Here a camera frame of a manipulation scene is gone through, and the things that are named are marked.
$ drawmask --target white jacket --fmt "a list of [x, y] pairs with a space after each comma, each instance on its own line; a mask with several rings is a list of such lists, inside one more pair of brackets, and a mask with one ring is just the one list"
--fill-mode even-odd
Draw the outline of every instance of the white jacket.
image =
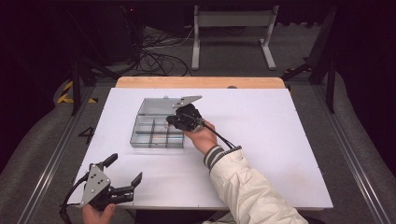
[[262, 174], [249, 167], [240, 147], [228, 151], [214, 147], [206, 153], [204, 163], [210, 169], [210, 180], [219, 197], [231, 211], [216, 222], [204, 224], [307, 224]]

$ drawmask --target finger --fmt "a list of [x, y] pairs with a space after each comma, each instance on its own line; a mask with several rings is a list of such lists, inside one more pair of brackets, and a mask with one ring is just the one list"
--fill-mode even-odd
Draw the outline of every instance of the finger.
[[103, 211], [103, 214], [101, 215], [101, 219], [105, 223], [110, 223], [111, 218], [114, 217], [114, 214], [116, 213], [116, 205], [114, 203], [110, 203], [106, 208], [105, 211]]

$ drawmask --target white metal stand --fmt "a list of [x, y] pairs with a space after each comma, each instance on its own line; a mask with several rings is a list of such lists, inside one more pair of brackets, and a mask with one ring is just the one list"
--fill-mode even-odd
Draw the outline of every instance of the white metal stand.
[[274, 6], [272, 10], [266, 11], [199, 11], [199, 7], [195, 6], [192, 70], [198, 70], [199, 68], [201, 47], [199, 28], [214, 26], [267, 26], [267, 34], [265, 38], [260, 39], [260, 43], [268, 68], [270, 70], [275, 70], [275, 62], [268, 48], [268, 44], [274, 29], [278, 8], [279, 6]]

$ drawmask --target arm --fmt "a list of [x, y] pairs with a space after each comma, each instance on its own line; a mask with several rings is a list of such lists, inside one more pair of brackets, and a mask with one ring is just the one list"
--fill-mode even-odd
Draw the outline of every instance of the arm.
[[241, 148], [224, 151], [206, 128], [185, 134], [205, 154], [210, 180], [237, 223], [307, 223], [262, 174], [248, 166]]

